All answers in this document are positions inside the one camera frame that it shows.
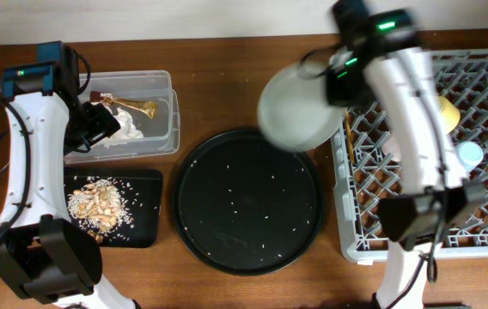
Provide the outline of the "grey plate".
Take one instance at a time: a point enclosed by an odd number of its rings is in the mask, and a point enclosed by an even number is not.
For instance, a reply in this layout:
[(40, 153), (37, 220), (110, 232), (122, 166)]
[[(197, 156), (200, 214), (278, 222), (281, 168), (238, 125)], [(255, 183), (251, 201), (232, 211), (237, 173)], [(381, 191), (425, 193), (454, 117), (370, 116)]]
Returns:
[(326, 78), (306, 77), (306, 69), (319, 67), (292, 64), (280, 70), (259, 97), (259, 130), (284, 151), (305, 152), (319, 147), (343, 120), (345, 109), (328, 104)]

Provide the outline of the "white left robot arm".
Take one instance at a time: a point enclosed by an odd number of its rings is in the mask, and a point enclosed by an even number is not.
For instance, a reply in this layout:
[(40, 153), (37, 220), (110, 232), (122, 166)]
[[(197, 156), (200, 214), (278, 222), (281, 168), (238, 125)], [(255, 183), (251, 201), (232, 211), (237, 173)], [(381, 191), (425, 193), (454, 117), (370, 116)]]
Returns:
[(85, 59), (61, 41), (6, 69), (0, 106), (9, 119), (9, 182), (0, 215), (0, 278), (22, 300), (63, 308), (136, 308), (102, 271), (96, 240), (75, 227), (64, 195), (64, 156), (119, 129), (101, 105), (82, 103)]

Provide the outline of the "blue cup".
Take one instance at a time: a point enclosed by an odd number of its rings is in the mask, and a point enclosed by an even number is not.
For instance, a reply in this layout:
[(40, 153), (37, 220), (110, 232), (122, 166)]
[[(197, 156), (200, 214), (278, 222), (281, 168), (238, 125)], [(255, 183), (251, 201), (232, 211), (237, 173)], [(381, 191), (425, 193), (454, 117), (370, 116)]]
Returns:
[(458, 159), (467, 173), (477, 167), (484, 158), (483, 149), (475, 142), (461, 142), (455, 149)]

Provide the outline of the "large white tissue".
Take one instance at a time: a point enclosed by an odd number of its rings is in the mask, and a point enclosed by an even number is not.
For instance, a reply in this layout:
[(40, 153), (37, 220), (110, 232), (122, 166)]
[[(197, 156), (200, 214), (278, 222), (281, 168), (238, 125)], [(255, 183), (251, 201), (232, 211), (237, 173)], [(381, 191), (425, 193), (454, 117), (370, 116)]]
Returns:
[(116, 109), (116, 113), (113, 113), (113, 109), (108, 106), (106, 106), (106, 109), (118, 121), (120, 129), (101, 141), (104, 147), (110, 148), (114, 145), (127, 144), (130, 141), (144, 138), (143, 132), (138, 130), (136, 125), (134, 125), (133, 117), (130, 113), (119, 108)]

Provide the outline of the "gold coffee sachet wrapper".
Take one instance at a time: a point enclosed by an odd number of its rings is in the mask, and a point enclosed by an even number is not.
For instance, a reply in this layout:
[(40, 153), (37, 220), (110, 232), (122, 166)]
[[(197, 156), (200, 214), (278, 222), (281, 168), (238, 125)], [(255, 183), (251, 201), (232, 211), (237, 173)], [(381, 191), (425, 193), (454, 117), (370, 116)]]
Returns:
[(129, 100), (114, 96), (110, 93), (91, 91), (89, 101), (105, 105), (121, 105), (144, 113), (147, 117), (153, 118), (156, 113), (157, 104), (154, 101)]

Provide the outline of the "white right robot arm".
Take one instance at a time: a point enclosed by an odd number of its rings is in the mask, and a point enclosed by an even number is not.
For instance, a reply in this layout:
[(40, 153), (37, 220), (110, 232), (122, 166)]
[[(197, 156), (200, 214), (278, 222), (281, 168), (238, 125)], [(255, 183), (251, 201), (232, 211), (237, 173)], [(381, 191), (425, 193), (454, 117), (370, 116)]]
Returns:
[(336, 2), (332, 17), (350, 56), (324, 72), (326, 98), (337, 107), (377, 100), (400, 148), (402, 194), (382, 199), (377, 215), (388, 237), (387, 264), (373, 308), (421, 308), (426, 283), (437, 279), (442, 237), (483, 201), (457, 158), (438, 114), (430, 53), (404, 9), (378, 14), (365, 2)]

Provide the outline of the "food scraps and rice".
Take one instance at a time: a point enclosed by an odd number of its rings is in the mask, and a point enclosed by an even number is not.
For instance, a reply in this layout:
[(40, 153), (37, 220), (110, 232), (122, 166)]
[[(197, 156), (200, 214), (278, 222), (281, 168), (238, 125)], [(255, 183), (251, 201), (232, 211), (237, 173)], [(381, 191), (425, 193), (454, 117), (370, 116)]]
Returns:
[(136, 186), (112, 176), (74, 176), (72, 180), (74, 189), (64, 186), (70, 218), (99, 245), (128, 244), (130, 232), (136, 231), (137, 210), (143, 206)]

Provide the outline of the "yellow bowl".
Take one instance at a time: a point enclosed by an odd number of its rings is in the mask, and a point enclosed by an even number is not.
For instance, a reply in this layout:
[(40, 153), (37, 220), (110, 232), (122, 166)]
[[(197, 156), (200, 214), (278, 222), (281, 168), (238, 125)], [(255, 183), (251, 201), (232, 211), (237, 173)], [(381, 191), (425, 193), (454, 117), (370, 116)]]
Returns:
[(448, 99), (439, 96), (439, 114), (442, 118), (445, 132), (450, 133), (460, 122), (460, 110), (455, 107)]

